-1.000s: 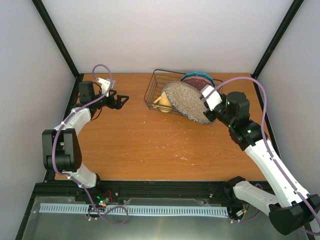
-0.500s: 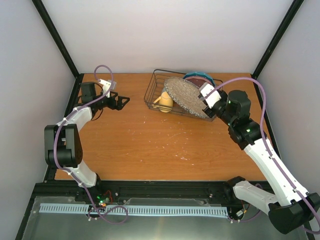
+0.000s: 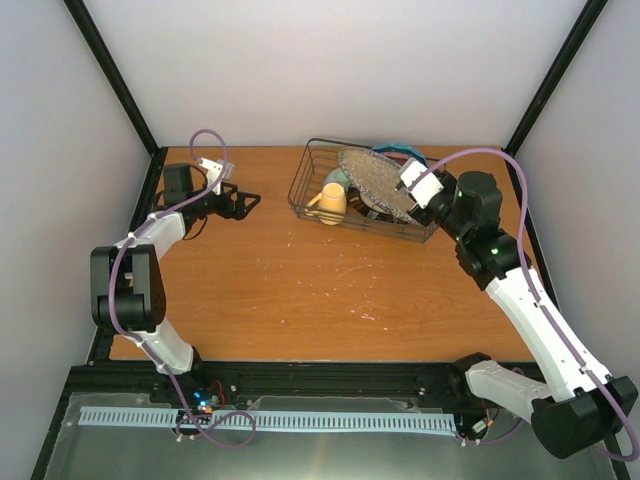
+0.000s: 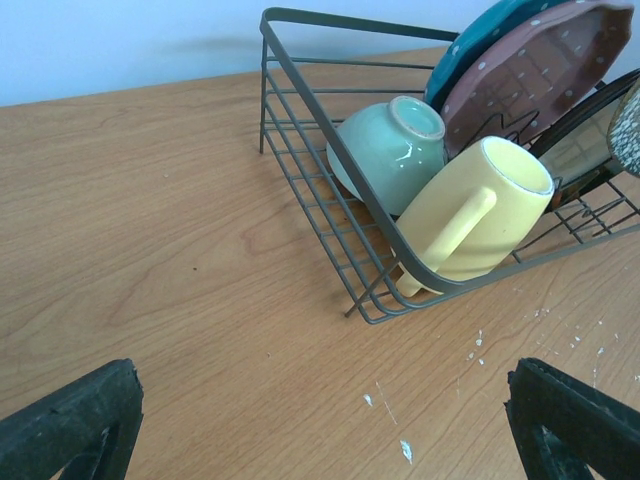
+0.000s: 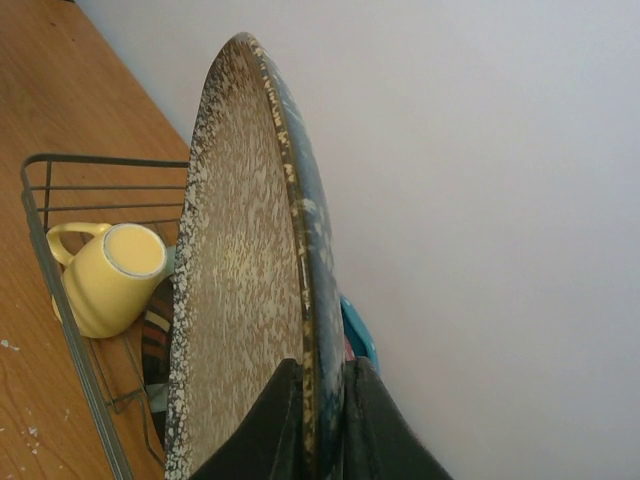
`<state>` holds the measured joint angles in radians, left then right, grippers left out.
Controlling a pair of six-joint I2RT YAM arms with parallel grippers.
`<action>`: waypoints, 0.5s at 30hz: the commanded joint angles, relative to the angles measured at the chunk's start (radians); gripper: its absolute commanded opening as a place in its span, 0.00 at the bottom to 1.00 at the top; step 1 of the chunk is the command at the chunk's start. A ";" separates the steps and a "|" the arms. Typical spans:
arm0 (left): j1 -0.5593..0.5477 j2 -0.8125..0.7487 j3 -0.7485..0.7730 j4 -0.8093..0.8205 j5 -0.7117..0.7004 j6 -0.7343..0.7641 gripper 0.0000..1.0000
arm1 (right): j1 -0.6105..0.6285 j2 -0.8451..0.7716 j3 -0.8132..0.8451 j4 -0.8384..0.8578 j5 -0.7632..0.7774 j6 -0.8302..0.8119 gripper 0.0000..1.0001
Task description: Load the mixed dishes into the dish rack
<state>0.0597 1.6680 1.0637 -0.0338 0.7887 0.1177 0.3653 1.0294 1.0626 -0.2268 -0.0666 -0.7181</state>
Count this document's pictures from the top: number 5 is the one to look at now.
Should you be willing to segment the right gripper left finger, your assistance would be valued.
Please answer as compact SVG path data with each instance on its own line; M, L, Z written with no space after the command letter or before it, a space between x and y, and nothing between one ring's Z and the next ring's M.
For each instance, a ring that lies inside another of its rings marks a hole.
M281 361L238 429L191 477L302 478L301 373L295 360Z

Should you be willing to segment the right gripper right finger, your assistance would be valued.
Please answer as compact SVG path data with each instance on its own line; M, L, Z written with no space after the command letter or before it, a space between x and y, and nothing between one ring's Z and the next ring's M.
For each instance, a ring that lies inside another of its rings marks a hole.
M346 363L345 479L450 480L413 433L372 363Z

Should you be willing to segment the grey speckled large plate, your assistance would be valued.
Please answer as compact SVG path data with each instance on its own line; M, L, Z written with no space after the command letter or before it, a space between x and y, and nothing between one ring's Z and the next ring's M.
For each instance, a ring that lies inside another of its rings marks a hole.
M298 107L248 33L225 43L201 92L173 286L166 477L219 451L290 359L304 474L340 478L345 338L328 207Z

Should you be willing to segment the green ceramic bowl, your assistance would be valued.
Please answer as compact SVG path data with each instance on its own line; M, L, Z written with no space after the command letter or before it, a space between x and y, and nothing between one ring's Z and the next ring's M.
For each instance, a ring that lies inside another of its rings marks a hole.
M166 247L166 261L163 269L163 278L170 278L175 272L176 246Z

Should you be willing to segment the black rimmed cream plate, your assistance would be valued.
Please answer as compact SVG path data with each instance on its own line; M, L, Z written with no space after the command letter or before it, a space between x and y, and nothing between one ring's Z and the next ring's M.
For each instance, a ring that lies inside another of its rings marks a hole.
M153 413L164 413L167 409L172 324L173 284L164 280L142 315L143 381Z

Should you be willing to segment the yellow mug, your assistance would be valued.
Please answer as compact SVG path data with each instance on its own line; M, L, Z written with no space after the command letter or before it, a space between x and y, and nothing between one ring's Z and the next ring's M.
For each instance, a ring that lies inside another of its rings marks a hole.
M66 300L84 337L126 331L164 280L167 246L145 226L69 222L51 228L46 238L64 267Z

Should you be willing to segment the blue dotted plate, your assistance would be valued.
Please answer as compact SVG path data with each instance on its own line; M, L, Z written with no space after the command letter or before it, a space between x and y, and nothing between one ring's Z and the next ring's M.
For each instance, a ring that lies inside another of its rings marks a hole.
M342 295L340 297L340 307L345 335L346 359L354 360L357 357L366 357L374 369L380 372L379 359L373 337L355 306Z

